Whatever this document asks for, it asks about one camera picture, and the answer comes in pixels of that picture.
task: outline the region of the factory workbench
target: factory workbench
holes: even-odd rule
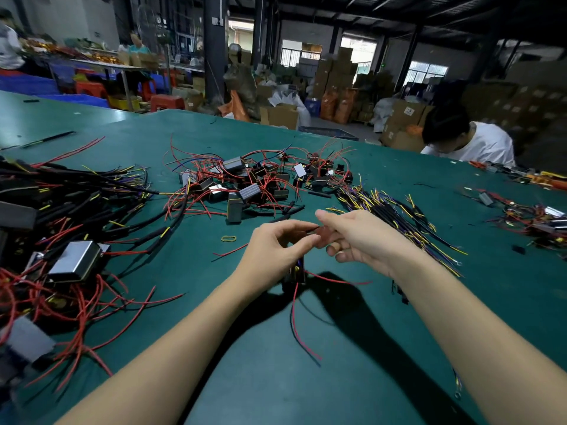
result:
[[[165,110],[122,122],[91,124],[72,138],[12,149],[8,154],[29,162],[44,161],[105,136],[101,143],[62,163],[71,168],[86,164],[97,170],[138,163],[149,167],[153,189],[171,192],[179,188],[177,174],[163,165],[172,160],[171,154],[164,157],[171,134],[179,149],[214,152],[225,159],[256,149],[285,149],[290,144],[315,152],[329,140]],[[365,188],[382,189],[399,200],[410,193],[439,235],[468,253],[459,255],[463,283],[512,328],[567,368],[567,286],[561,276],[565,263],[548,250],[527,247],[525,256],[514,252],[512,244],[526,246],[529,239],[483,222],[499,216],[501,210],[456,193],[463,187],[482,188],[522,204],[545,203],[566,210],[564,192],[516,184],[501,174],[485,173],[446,158],[347,140],[338,140],[331,149],[341,146],[353,147],[347,158],[355,179],[360,173]],[[306,209],[294,218],[308,221],[316,221],[317,208],[338,206],[336,198],[302,194],[302,200]],[[159,197],[153,199],[138,217],[145,219],[159,212],[164,202]],[[216,206],[222,208],[224,203]],[[99,354],[110,369],[118,371],[227,278],[242,251],[211,263],[213,252],[224,253],[243,245],[253,228],[263,222],[265,218],[256,218],[228,226],[222,216],[184,219],[152,263],[123,280],[132,297],[145,298],[153,285],[157,286],[154,300],[186,295],[144,310],[131,328],[101,349]],[[147,227],[147,232],[160,223]],[[225,235],[237,236],[237,241],[221,242]],[[131,259],[113,258],[109,269],[118,273]],[[338,264],[324,250],[310,252],[305,265],[317,274],[330,272],[352,282],[374,281],[360,287],[317,282],[302,294],[303,304],[297,303],[295,309],[296,327],[301,339],[322,356],[322,366],[319,368],[294,341],[290,299],[276,286],[253,303],[231,329],[220,351],[224,355],[218,355],[218,364],[190,405],[188,423],[485,423],[466,391],[462,400],[454,398],[449,362],[411,304],[404,305],[399,295],[391,294],[390,280],[362,264]],[[86,343],[106,341],[133,314],[117,313],[96,323],[87,332]],[[58,341],[68,339],[68,334],[57,336]],[[57,385],[50,378],[20,391],[25,419],[53,423],[106,378],[94,362],[84,359],[62,393],[53,392]]]
[[[80,131],[138,116],[122,110],[105,109],[39,99],[0,91],[0,148],[20,146],[67,131]]]

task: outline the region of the ceiling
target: ceiling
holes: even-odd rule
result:
[[[255,0],[230,0],[231,16],[254,16]],[[277,0],[282,20],[338,25],[368,37],[409,39],[423,24],[420,41],[474,50],[495,21],[500,38],[567,46],[560,25],[567,0]]]

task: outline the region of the white shirt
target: white shirt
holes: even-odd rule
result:
[[[421,153],[451,158],[461,161],[490,161],[514,167],[514,145],[512,139],[502,128],[491,123],[472,122],[476,125],[476,132],[465,147],[449,153],[437,152],[432,146],[426,146]]]
[[[22,50],[16,31],[7,25],[0,24],[0,68],[16,70],[25,61],[16,51]]]

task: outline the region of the yellow crate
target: yellow crate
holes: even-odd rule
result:
[[[113,97],[109,95],[108,104],[110,104],[110,107],[113,109],[128,110],[128,101],[118,96]],[[132,108],[135,112],[140,109],[140,102],[138,99],[132,98]]]

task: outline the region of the black hair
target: black hair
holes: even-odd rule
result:
[[[423,126],[425,144],[448,142],[470,130],[467,111],[460,104],[435,107],[429,112]]]
[[[14,16],[8,9],[0,8],[0,19],[14,19]]]

